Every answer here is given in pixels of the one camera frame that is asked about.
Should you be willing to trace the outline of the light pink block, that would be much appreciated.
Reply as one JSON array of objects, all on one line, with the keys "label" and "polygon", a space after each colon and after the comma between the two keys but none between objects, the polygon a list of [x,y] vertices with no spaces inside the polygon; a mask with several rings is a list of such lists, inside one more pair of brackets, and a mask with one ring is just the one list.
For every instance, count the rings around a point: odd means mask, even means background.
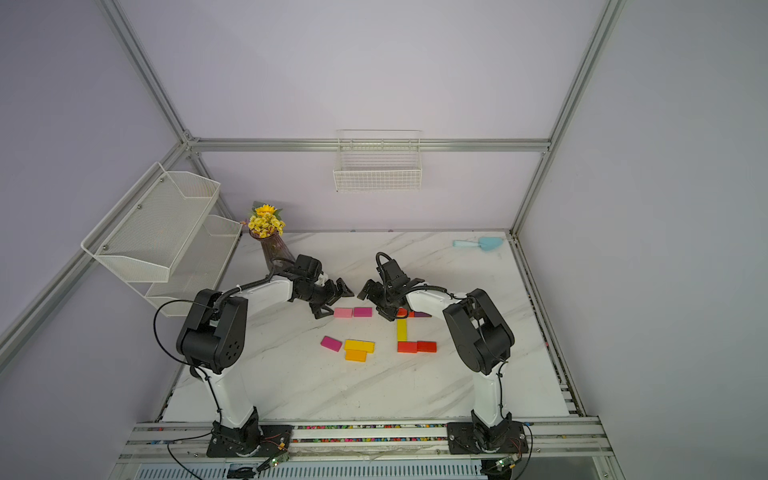
[{"label": "light pink block", "polygon": [[354,309],[353,308],[336,308],[334,310],[334,317],[335,318],[353,318],[354,317]]}]

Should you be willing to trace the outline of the magenta block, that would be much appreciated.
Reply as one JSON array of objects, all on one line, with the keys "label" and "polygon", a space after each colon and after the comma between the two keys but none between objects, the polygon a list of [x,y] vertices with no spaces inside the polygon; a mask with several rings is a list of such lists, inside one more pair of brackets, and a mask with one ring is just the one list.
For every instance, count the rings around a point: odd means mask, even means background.
[{"label": "magenta block", "polygon": [[353,309],[354,318],[371,318],[373,309],[371,307],[356,307]]},{"label": "magenta block", "polygon": [[343,343],[335,338],[324,336],[321,340],[321,346],[331,351],[339,352],[343,347]]}]

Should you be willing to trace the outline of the yellow large block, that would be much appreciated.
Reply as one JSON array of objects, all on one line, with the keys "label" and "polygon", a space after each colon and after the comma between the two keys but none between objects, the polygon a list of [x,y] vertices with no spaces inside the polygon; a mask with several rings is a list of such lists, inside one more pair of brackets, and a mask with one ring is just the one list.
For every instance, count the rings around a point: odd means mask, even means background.
[{"label": "yellow large block", "polygon": [[370,341],[347,339],[344,342],[344,349],[372,354],[375,351],[375,343]]}]

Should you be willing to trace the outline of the orange block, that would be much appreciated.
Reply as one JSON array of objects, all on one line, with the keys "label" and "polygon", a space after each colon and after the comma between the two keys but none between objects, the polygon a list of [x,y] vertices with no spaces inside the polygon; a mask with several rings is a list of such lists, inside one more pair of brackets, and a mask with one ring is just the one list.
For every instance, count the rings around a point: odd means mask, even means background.
[{"label": "orange block", "polygon": [[345,359],[351,362],[364,363],[367,360],[368,353],[362,350],[346,350]]}]

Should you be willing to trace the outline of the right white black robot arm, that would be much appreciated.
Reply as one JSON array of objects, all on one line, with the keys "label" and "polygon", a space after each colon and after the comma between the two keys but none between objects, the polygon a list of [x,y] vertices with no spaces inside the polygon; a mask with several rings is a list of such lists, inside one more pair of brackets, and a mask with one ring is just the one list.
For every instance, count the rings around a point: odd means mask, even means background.
[{"label": "right white black robot arm", "polygon": [[474,432],[490,441],[509,431],[512,418],[504,411],[501,369],[510,359],[515,336],[486,291],[454,294],[419,279],[398,287],[370,279],[358,298],[373,303],[390,321],[401,308],[443,320],[460,360],[474,373]]}]

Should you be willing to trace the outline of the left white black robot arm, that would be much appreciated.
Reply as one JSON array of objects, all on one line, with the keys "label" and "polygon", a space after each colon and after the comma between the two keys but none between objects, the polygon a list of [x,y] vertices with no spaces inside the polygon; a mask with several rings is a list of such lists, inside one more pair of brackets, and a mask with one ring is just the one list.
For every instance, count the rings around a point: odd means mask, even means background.
[{"label": "left white black robot arm", "polygon": [[216,408],[213,446],[240,455],[264,441],[257,407],[248,398],[237,362],[245,348],[248,317],[295,300],[309,305],[314,318],[333,314],[332,305],[354,295],[342,279],[332,280],[322,264],[301,255],[264,278],[226,291],[202,289],[190,305],[169,357],[203,382]]}]

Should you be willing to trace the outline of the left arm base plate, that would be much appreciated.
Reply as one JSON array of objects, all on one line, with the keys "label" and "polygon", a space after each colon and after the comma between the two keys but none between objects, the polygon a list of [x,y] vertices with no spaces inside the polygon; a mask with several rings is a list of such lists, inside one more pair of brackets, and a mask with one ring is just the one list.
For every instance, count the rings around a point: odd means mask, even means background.
[{"label": "left arm base plate", "polygon": [[239,429],[213,424],[208,458],[268,458],[287,450],[293,434],[290,425],[258,425]]}]

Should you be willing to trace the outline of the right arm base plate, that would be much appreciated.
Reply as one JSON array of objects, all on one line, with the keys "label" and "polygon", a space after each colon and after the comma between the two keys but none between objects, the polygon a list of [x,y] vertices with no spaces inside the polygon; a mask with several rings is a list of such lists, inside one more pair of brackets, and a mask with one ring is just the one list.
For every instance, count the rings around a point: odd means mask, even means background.
[{"label": "right arm base plate", "polygon": [[494,427],[476,422],[450,422],[446,425],[451,454],[527,454],[529,444],[524,425],[502,421]]}]

